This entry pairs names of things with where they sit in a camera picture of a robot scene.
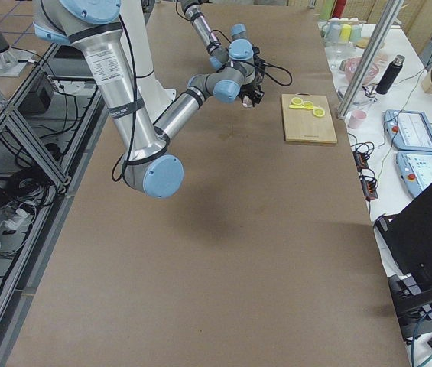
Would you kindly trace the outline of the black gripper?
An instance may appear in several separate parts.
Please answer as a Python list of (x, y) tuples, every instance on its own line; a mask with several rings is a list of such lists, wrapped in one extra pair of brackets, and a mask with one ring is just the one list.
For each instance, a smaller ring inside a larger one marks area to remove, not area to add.
[(257, 86), (255, 89), (246, 87), (246, 88), (242, 88), (240, 90), (240, 99), (241, 99), (241, 101), (242, 101), (242, 97), (244, 95), (249, 96), (250, 99), (253, 102), (253, 105), (256, 106), (263, 99), (263, 96), (265, 95), (265, 92), (262, 90), (262, 88), (260, 86)]

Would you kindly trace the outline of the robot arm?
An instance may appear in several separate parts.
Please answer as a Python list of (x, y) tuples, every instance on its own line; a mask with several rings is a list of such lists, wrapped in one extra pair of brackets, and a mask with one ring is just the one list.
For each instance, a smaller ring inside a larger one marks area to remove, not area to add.
[(221, 45), (199, 1), (184, 1), (181, 8), (213, 71), (193, 76), (177, 97), (155, 78), (139, 1), (35, 1), (33, 6), (39, 38), (83, 54), (126, 148), (120, 178), (148, 196), (166, 198), (180, 188), (184, 168), (167, 149), (208, 98), (240, 99), (245, 106), (261, 101), (265, 65), (245, 25), (234, 25), (229, 45)]
[(206, 1), (179, 1), (179, 3), (182, 11), (182, 13), (178, 12), (179, 16), (190, 22), (203, 42), (215, 70), (221, 69), (230, 60), (242, 60), (251, 65), (258, 64), (260, 50), (249, 40), (244, 24), (238, 23), (232, 26), (231, 36), (226, 39), (229, 45), (225, 47), (216, 35), (219, 30), (209, 26), (202, 12), (201, 5)]

